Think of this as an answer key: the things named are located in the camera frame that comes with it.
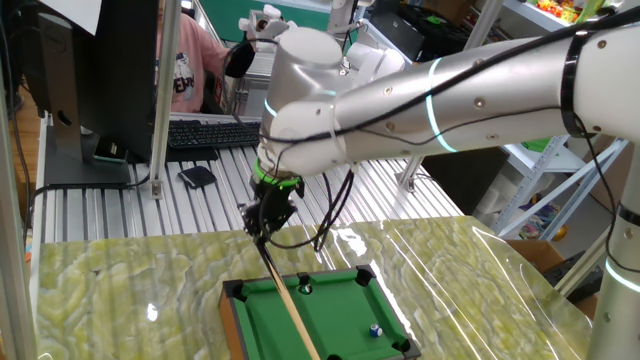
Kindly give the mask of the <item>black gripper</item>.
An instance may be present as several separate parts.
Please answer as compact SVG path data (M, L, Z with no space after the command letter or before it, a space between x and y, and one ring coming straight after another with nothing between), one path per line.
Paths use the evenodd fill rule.
M297 210L290 199L291 193L304 194L302 179L271 183L252 178L250 185L254 200L238 205L245 232L253 238L261 238L263 233L280 231Z

